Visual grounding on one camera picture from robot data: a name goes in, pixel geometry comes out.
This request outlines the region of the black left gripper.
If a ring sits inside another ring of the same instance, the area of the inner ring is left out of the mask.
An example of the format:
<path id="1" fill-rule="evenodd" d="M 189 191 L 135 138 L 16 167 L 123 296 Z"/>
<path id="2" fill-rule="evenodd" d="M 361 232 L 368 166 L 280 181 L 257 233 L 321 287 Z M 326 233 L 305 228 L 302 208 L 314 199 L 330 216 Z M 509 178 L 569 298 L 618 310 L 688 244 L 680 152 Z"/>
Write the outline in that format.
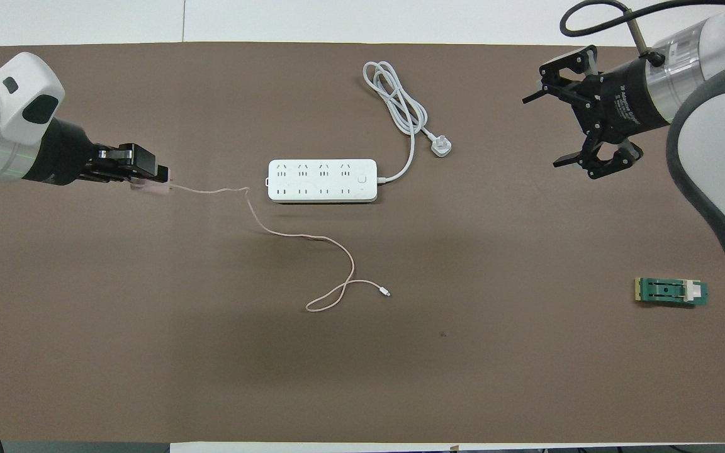
<path id="1" fill-rule="evenodd" d="M 76 180 L 116 182 L 117 177 L 96 174 L 91 161 L 110 146 L 92 142 L 82 127 L 53 118 L 40 141 L 34 162 L 34 181 L 65 186 Z M 169 169 L 156 156 L 136 143 L 117 148 L 117 167 L 131 178 L 158 183 L 169 181 Z"/>

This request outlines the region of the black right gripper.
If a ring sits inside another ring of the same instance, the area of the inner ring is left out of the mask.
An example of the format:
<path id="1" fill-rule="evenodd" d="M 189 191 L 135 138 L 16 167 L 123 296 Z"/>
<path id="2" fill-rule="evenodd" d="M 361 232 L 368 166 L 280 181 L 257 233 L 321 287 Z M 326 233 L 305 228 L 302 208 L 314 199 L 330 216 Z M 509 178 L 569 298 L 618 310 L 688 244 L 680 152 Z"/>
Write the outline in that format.
<path id="1" fill-rule="evenodd" d="M 522 103 L 547 94 L 572 103 L 582 98 L 576 93 L 582 84 L 582 95 L 590 103 L 590 108 L 582 109 L 586 115 L 582 127 L 587 131 L 599 123 L 602 133 L 602 140 L 587 135 L 579 152 L 562 155 L 553 161 L 553 167 L 576 165 L 595 180 L 629 169 L 641 160 L 641 147 L 625 138 L 668 125 L 648 92 L 647 65 L 647 60 L 633 60 L 599 74 L 597 47 L 593 44 L 540 65 L 538 90 L 523 98 Z M 621 142 L 609 159 L 599 157 L 602 141 Z"/>

